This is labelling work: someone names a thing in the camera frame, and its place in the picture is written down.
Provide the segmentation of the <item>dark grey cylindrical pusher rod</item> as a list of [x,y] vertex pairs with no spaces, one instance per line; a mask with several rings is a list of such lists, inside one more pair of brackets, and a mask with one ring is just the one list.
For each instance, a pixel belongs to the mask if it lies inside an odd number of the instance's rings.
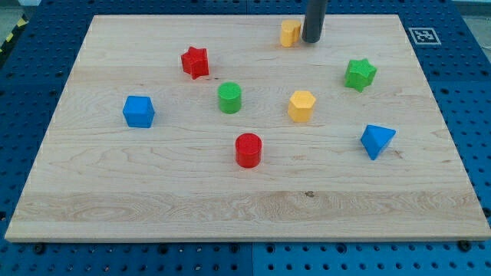
[[328,0],[308,0],[304,16],[302,40],[316,43],[321,38]]

